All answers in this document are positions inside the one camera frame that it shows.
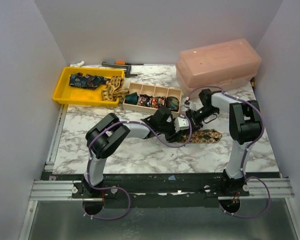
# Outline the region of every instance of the marble tabletop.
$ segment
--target marble tabletop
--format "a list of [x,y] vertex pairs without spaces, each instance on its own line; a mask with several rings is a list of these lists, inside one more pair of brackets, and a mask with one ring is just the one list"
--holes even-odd
[[[133,66],[137,77],[126,78],[126,84],[142,84],[179,89],[176,68],[172,65]],[[228,92],[244,100],[255,99],[251,85]],[[201,105],[194,100],[197,108]],[[116,108],[69,105],[55,159],[54,174],[83,174],[87,168],[88,148],[85,135],[108,113],[124,120],[140,120],[149,114]],[[157,138],[125,139],[105,164],[105,174],[221,173],[232,149],[229,134],[229,114],[220,111],[218,118],[203,129],[216,129],[223,137],[218,143],[191,143],[182,148],[169,148]],[[278,172],[277,163],[267,133],[254,145],[246,165],[247,172]]]

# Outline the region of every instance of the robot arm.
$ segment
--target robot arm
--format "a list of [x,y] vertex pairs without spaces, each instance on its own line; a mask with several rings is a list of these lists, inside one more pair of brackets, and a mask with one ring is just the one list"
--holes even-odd
[[[151,127],[157,134],[164,134],[167,142],[172,143],[179,140],[180,136],[189,134],[189,126],[192,132],[203,127],[203,122],[212,114],[219,113],[220,109],[229,113],[229,131],[233,139],[230,160],[223,171],[223,179],[221,186],[223,188],[235,187],[235,185],[243,185],[244,178],[241,169],[244,171],[249,157],[248,150],[244,161],[242,161],[246,146],[255,140],[261,132],[261,120],[259,115],[247,104],[238,102],[224,96],[221,92],[211,92],[209,89],[202,90],[199,98],[203,107],[199,110],[189,109],[186,116],[190,122],[182,117],[173,118],[170,109],[160,107],[154,115],[149,116],[142,121]],[[250,101],[257,109],[258,102]],[[92,140],[98,136],[104,129],[114,123],[119,118],[110,113],[95,125],[85,136],[87,146]],[[103,171],[107,161],[107,157],[112,155],[125,138],[148,139],[154,134],[144,125],[123,123],[112,129],[112,134],[102,135],[92,145],[93,158],[90,164],[90,180],[92,185],[97,185],[103,180]]]

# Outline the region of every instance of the wooden divided box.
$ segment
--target wooden divided box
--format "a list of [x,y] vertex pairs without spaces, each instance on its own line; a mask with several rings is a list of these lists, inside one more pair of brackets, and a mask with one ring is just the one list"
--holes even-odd
[[[175,97],[179,100],[180,105],[182,103],[181,101],[182,91],[180,89],[131,82],[129,85],[129,92],[130,94],[136,93],[138,96],[140,96],[140,94],[141,95],[146,94],[152,97],[166,97],[166,98]],[[179,116],[180,105],[178,111],[171,111],[174,117]],[[154,114],[158,110],[157,108],[128,104],[126,103],[126,100],[124,100],[122,107],[125,110],[131,110],[131,111],[136,111],[136,112],[141,112],[146,114]]]

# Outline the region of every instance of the translucent pink container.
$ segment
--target translucent pink container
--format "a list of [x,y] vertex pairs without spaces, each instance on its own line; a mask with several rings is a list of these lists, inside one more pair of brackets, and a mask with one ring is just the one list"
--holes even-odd
[[[256,76],[260,64],[260,56],[243,38],[182,51],[176,64],[176,79],[185,96],[196,88],[211,85],[228,91],[245,86]],[[202,89],[191,98],[197,98]]]

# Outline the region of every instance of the gray wall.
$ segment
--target gray wall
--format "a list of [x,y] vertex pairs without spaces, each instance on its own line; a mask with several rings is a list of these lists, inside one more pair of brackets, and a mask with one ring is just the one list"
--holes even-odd
[[68,63],[173,64],[239,38],[256,47],[282,0],[34,0]]
[[300,0],[284,0],[257,52],[256,96],[275,158],[300,210]]
[[32,0],[0,0],[0,240],[14,240],[40,176],[65,60]]

